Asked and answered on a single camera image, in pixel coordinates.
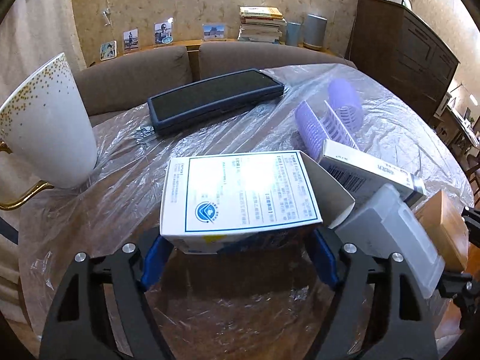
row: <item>cabinet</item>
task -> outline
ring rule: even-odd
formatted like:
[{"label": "cabinet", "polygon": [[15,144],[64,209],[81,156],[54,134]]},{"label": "cabinet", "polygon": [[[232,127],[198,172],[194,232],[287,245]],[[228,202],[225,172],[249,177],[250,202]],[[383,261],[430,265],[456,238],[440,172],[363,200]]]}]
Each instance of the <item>cabinet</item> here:
[{"label": "cabinet", "polygon": [[345,58],[402,99],[426,123],[459,64],[424,21],[401,4],[386,0],[358,0]]}]

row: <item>sofa backrest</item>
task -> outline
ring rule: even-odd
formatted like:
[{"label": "sofa backrest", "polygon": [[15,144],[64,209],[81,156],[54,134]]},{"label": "sofa backrest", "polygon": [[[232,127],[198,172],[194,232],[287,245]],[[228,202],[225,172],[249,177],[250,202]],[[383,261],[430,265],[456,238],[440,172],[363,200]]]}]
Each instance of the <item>sofa backrest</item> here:
[{"label": "sofa backrest", "polygon": [[133,52],[74,75],[89,116],[126,111],[192,82],[185,46]]},{"label": "sofa backrest", "polygon": [[254,42],[204,43],[200,46],[199,64],[202,79],[251,68],[279,68],[289,65],[344,64],[356,68],[353,62],[324,52]]}]

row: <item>orange box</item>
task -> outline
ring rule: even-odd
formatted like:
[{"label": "orange box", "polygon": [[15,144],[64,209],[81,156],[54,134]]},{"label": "orange box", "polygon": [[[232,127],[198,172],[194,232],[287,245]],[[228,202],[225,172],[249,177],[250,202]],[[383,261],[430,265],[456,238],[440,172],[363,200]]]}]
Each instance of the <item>orange box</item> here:
[{"label": "orange box", "polygon": [[469,257],[469,230],[447,194],[438,191],[415,213],[415,217],[445,260],[445,269],[465,271]]}]

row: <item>blue cup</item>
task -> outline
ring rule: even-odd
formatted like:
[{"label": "blue cup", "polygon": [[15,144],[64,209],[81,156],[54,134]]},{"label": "blue cup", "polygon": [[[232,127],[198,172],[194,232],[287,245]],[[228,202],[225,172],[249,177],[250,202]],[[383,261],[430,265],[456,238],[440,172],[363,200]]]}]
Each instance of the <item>blue cup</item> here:
[{"label": "blue cup", "polygon": [[300,42],[300,33],[302,25],[300,23],[287,23],[286,24],[286,37],[285,44],[287,46],[298,47]]}]

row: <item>blue gripper pad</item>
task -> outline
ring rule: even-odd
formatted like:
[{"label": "blue gripper pad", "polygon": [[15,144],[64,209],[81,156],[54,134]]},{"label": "blue gripper pad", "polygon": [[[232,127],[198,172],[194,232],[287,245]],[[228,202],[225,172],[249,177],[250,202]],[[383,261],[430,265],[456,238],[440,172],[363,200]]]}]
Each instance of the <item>blue gripper pad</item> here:
[{"label": "blue gripper pad", "polygon": [[143,260],[143,275],[140,281],[144,292],[160,280],[172,250],[173,245],[161,235],[148,250],[147,256]]},{"label": "blue gripper pad", "polygon": [[337,260],[318,230],[314,230],[305,239],[305,249],[320,280],[335,291],[340,281],[337,274]]}]

